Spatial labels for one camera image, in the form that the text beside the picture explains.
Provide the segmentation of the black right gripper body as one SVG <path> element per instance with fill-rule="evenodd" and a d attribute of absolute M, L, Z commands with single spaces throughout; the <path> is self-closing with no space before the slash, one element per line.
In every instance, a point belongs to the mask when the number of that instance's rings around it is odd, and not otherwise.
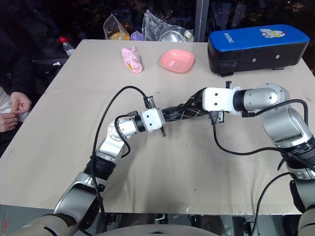
<path fill-rule="evenodd" d="M 208 88 L 208 112 L 211 123 L 224 123 L 226 112 L 233 111 L 233 89 L 231 81 L 225 88 Z"/>

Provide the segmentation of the person's left hand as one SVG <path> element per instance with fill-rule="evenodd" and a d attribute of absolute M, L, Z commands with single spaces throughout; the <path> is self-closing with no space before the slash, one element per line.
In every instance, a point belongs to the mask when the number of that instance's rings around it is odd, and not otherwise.
<path fill-rule="evenodd" d="M 21 92 L 13 92 L 10 96 L 12 102 L 12 112 L 23 114 L 31 109 L 31 100 Z"/>

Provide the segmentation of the person's right hand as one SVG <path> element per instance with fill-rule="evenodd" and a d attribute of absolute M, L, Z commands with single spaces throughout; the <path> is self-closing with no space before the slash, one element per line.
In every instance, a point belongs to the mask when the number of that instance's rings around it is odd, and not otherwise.
<path fill-rule="evenodd" d="M 3 113 L 0 115 L 0 131 L 7 132 L 16 128 L 18 119 L 15 113 Z"/>

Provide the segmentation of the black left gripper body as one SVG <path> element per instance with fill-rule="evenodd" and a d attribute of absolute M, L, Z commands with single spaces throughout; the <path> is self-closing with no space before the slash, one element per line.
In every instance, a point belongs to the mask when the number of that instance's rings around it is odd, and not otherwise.
<path fill-rule="evenodd" d="M 157 110 L 159 110 L 160 116 L 163 117 L 164 124 L 166 122 L 168 122 L 169 114 L 167 114 L 163 109 L 157 108 L 155 101 L 154 101 L 154 97 L 153 96 L 147 96 L 146 99 L 147 99 L 146 108 L 148 108 L 148 109 L 156 108 Z M 163 138 L 167 137 L 167 134 L 165 133 L 163 125 L 161 126 L 160 131 L 162 133 Z"/>

